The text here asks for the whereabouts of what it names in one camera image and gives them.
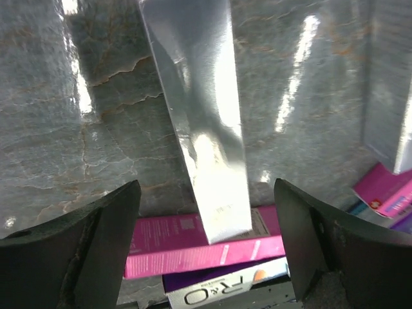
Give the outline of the purple toothpaste box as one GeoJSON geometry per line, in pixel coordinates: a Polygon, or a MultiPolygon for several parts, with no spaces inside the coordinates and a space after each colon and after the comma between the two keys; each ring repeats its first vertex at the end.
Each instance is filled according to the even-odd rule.
{"type": "Polygon", "coordinates": [[[354,215],[364,221],[386,227],[392,230],[397,230],[411,234],[411,205],[408,205],[400,214],[394,218],[383,217],[364,202],[358,201],[349,210],[348,213],[354,215]]]}

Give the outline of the pink toothpaste box upright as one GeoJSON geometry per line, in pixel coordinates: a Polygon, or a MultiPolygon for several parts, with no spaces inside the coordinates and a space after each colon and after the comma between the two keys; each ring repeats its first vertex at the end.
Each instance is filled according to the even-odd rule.
{"type": "Polygon", "coordinates": [[[371,210],[393,218],[411,205],[411,170],[392,174],[376,164],[353,186],[353,191],[371,210]]]}

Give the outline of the silver R&O toothpaste box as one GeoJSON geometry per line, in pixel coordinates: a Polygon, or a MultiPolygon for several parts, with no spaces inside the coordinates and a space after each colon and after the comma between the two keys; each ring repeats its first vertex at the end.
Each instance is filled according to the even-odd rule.
{"type": "Polygon", "coordinates": [[[248,292],[253,286],[289,274],[286,257],[162,276],[172,308],[197,308],[248,292]]]}

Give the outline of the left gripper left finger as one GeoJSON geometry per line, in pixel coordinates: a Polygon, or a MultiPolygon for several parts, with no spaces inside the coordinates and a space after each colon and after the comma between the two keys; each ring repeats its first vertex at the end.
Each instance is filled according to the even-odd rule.
{"type": "Polygon", "coordinates": [[[134,180],[1,240],[1,308],[115,308],[138,218],[134,180]]]}

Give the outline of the pink toothpaste box lying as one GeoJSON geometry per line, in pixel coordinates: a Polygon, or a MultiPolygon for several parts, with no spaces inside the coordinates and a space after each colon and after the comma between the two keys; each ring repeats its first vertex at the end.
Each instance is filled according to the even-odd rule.
{"type": "Polygon", "coordinates": [[[251,210],[252,230],[210,245],[200,216],[182,214],[139,219],[124,278],[159,276],[284,256],[273,205],[251,210]]]}

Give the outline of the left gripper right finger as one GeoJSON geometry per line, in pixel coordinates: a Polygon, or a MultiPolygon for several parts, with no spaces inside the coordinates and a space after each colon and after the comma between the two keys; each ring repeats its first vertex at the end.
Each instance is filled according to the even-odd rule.
{"type": "Polygon", "coordinates": [[[278,178],[277,217],[304,308],[411,308],[411,236],[352,216],[278,178]]]}

